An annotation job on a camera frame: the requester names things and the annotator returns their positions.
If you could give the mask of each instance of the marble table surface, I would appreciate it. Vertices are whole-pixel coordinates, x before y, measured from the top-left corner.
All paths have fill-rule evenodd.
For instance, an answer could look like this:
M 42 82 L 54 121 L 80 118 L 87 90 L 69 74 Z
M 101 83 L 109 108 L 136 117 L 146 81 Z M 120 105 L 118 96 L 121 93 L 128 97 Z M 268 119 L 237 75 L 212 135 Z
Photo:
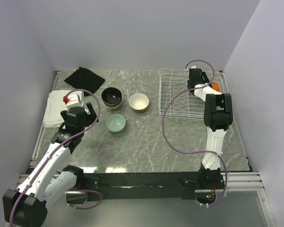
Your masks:
M 74 165 L 86 173 L 105 172 L 178 172 L 198 171 L 204 154 L 182 155 L 172 150 L 162 135 L 162 118 L 159 116 L 159 71 L 158 70 L 93 70 L 106 79 L 95 93 L 101 103 L 99 122 L 87 131 L 82 142 L 61 166 Z M 62 71 L 57 75 L 55 90 L 71 90 L 64 80 L 73 71 Z M 123 94 L 122 108 L 115 112 L 106 109 L 101 93 L 107 87 L 116 87 Z M 135 93 L 143 93 L 150 100 L 144 113 L 131 110 L 128 100 Z M 91 96 L 84 103 L 91 102 L 97 113 L 97 105 Z M 105 119 L 114 113 L 122 114 L 127 121 L 126 129 L 118 134 L 110 133 Z M 57 131 L 44 129 L 37 160 L 46 153 L 51 138 Z M 204 150 L 207 131 L 203 122 L 187 119 L 166 119 L 166 134 L 177 148 L 186 151 Z M 223 144 L 223 160 L 228 171 L 249 170 L 246 154 L 235 122 L 229 128 Z

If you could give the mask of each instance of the beige bowl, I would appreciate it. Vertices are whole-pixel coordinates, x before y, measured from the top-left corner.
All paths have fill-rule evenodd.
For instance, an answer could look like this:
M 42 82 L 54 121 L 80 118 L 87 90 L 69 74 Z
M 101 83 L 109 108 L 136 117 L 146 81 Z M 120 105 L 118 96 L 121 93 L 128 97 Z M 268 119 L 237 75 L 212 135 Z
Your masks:
M 128 103 L 135 112 L 142 113 L 146 110 L 150 101 L 146 95 L 137 93 L 129 98 Z

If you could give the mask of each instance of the red object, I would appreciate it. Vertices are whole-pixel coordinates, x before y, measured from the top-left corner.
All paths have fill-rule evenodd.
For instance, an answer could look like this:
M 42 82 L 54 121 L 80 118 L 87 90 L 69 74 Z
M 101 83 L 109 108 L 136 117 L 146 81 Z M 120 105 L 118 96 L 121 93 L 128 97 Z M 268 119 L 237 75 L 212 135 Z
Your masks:
M 65 102 L 65 104 L 67 104 L 67 102 L 68 102 L 68 97 L 63 96 L 63 102 Z
M 212 185 L 211 192 L 212 192 L 212 196 L 214 196 L 215 193 L 216 193 L 216 185 L 215 184 Z

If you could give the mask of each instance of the bowl rim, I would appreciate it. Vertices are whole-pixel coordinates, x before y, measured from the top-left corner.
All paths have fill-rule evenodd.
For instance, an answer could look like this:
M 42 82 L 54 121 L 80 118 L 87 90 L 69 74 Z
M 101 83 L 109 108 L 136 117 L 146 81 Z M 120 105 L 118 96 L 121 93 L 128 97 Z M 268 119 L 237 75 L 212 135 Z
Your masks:
M 136 108 L 134 108 L 134 107 L 131 105 L 131 98 L 132 98 L 133 96 L 135 96 L 135 95 L 142 95 L 142 96 L 145 96 L 145 97 L 147 98 L 147 105 L 146 105 L 144 108 L 136 109 Z M 128 100 L 128 104 L 129 104 L 129 106 L 130 106 L 132 109 L 134 109 L 134 110 L 144 110 L 144 109 L 147 108 L 148 105 L 150 104 L 150 99 L 149 99 L 145 94 L 143 94 L 143 93 L 135 93 L 135 94 L 133 94 L 132 96 L 130 96 L 130 98 L 129 98 L 129 100 Z
M 123 118 L 124 118 L 124 120 L 125 120 L 125 125 L 124 125 L 124 127 L 122 128 L 122 129 L 120 129 L 119 131 L 111 131 L 107 126 L 106 126 L 106 122 L 107 122 L 107 120 L 108 120 L 108 118 L 110 117 L 110 116 L 112 116 L 112 115 L 120 115 L 120 116 L 122 116 Z M 122 115 L 122 114 L 119 114 L 119 113 L 113 113 L 113 114 L 111 114 L 111 115 L 109 115 L 106 119 L 105 119 L 105 127 L 106 127 L 106 129 L 107 130 L 109 130 L 109 131 L 111 131 L 111 132 L 120 132 L 120 131 L 122 131 L 124 128 L 125 128 L 125 126 L 126 126 L 126 118 Z
M 104 106 L 108 109 L 114 109 L 114 108 L 118 108 L 121 104 L 122 104 L 122 100 L 120 103 L 118 103 L 117 105 L 114 105 L 114 106 L 109 106 L 109 105 L 106 105 L 105 102 L 103 102 Z
M 105 102 L 105 103 L 107 103 L 107 105 L 110 105 L 110 103 L 104 101 L 104 98 L 103 98 L 103 95 L 104 95 L 104 93 L 105 93 L 107 90 L 115 90 L 117 93 L 119 93 L 119 95 L 120 95 L 119 98 L 122 100 L 122 92 L 121 92 L 119 89 L 117 89 L 116 87 L 107 87 L 107 88 L 105 88 L 105 89 L 102 91 L 102 93 L 101 93 L 102 101 Z

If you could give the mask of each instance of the white towel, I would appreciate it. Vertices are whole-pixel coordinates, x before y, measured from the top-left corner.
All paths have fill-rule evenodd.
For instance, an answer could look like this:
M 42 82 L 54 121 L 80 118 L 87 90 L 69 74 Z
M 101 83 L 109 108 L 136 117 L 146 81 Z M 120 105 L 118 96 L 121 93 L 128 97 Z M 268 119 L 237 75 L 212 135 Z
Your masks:
M 43 126 L 45 128 L 57 128 L 64 122 L 63 118 L 60 115 L 60 112 L 67 110 L 67 107 L 63 102 L 63 97 L 68 92 L 68 90 L 57 90 L 49 93 L 43 118 Z M 75 91 L 72 94 L 78 94 L 83 105 L 83 92 Z

